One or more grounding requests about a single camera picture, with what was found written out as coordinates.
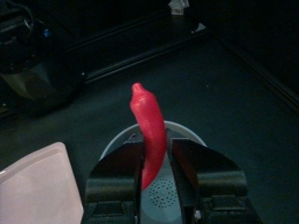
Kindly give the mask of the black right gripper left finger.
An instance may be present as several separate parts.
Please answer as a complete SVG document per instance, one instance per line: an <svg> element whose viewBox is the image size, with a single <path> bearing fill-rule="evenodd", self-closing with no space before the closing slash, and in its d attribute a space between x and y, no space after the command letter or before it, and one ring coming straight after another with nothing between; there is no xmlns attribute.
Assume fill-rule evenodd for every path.
<svg viewBox="0 0 299 224"><path fill-rule="evenodd" d="M139 224L144 138L134 134L98 162L86 186L82 224Z"/></svg>

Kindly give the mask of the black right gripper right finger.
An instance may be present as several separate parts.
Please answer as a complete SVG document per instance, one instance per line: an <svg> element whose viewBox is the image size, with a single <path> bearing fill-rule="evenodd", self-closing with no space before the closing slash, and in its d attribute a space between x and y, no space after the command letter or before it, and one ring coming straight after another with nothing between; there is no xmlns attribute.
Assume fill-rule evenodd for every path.
<svg viewBox="0 0 299 224"><path fill-rule="evenodd" d="M183 138L171 140L168 156L183 224L263 224L246 174L231 159Z"/></svg>

